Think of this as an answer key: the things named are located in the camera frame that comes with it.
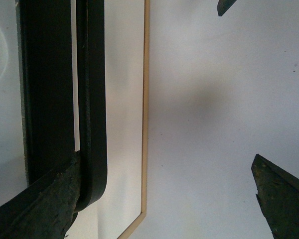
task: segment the beige wooden trim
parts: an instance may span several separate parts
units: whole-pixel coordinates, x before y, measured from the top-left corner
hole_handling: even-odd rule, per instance
[[[145,0],[144,10],[144,68],[143,68],[143,142],[142,142],[142,194],[141,214],[118,237],[127,239],[146,216],[148,178],[148,124],[149,124],[149,49],[150,49],[150,0]]]

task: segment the white wall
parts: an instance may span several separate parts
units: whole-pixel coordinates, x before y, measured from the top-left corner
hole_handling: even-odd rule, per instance
[[[0,1],[0,206],[27,187],[15,1]]]
[[[271,239],[256,153],[299,178],[299,0],[151,0],[148,214],[131,239]]]

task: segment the wooden frame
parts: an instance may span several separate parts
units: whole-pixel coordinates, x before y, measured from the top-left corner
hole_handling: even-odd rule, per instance
[[[125,229],[118,239],[127,239],[143,221],[147,212],[147,165],[148,165],[148,119],[149,119],[149,46],[150,46],[150,0],[145,0],[144,10],[144,68],[143,68],[143,133],[142,133],[142,194],[141,213]]]

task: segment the white panel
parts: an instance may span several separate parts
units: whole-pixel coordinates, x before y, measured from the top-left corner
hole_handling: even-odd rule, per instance
[[[15,7],[0,1],[0,206],[27,187]]]
[[[69,239],[116,239],[141,213],[144,7],[144,0],[105,1],[108,183]]]
[[[272,239],[256,153],[299,177],[299,0],[151,0],[148,210],[131,239]]]

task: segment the black metal frame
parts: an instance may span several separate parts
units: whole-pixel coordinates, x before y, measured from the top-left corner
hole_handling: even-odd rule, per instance
[[[82,187],[77,210],[98,200],[107,182],[104,1],[77,0]]]
[[[74,152],[71,4],[22,0],[19,7],[25,155],[33,184]],[[77,0],[77,36],[80,211],[102,196],[107,181],[103,0]]]

